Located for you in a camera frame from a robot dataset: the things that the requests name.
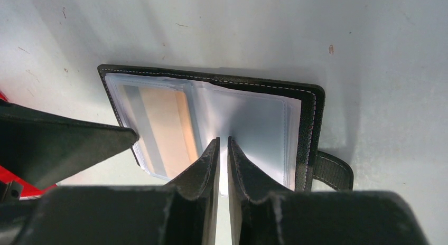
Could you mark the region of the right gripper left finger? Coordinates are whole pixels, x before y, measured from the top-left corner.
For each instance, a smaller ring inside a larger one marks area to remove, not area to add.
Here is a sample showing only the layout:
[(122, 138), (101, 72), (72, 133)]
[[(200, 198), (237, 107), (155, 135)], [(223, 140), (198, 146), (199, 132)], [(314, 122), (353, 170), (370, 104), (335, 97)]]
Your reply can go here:
[(62, 186), (38, 200), (15, 244), (214, 243), (220, 140), (163, 186)]

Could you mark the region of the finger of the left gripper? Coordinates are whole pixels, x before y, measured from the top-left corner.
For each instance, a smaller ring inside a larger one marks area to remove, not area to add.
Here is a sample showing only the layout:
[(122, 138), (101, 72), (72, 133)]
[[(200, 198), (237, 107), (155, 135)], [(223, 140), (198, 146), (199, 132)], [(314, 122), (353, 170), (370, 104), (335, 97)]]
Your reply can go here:
[(47, 189), (133, 146), (131, 128), (62, 117), (1, 101), (1, 167)]

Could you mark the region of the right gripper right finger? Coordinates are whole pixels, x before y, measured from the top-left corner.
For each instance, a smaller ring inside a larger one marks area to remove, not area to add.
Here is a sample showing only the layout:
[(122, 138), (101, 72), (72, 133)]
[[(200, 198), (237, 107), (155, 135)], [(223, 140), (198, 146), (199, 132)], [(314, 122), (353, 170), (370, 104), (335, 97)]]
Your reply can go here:
[(293, 192), (228, 140), (233, 244), (428, 244), (412, 210), (387, 191)]

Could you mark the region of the orange credit card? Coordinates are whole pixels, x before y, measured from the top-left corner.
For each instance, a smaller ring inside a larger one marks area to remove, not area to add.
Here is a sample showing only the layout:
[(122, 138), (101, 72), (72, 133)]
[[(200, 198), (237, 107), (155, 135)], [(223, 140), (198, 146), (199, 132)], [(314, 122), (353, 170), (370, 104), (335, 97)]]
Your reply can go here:
[(124, 125), (139, 136), (134, 152), (142, 169), (171, 180), (199, 158), (184, 92), (127, 85), (118, 90)]

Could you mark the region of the black leather card holder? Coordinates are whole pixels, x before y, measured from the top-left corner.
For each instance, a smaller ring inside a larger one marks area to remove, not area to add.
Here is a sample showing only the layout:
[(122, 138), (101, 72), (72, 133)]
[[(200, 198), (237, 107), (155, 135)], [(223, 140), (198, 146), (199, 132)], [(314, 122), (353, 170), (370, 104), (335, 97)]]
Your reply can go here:
[(228, 196), (228, 138), (235, 140), (257, 167), (290, 190), (309, 191), (314, 180), (337, 191), (353, 188), (351, 167), (318, 149), (325, 103), (320, 86), (110, 64), (100, 65), (98, 73), (118, 123), (126, 128), (131, 127), (124, 125), (119, 86), (184, 92), (199, 154), (213, 139), (220, 139), (222, 196)]

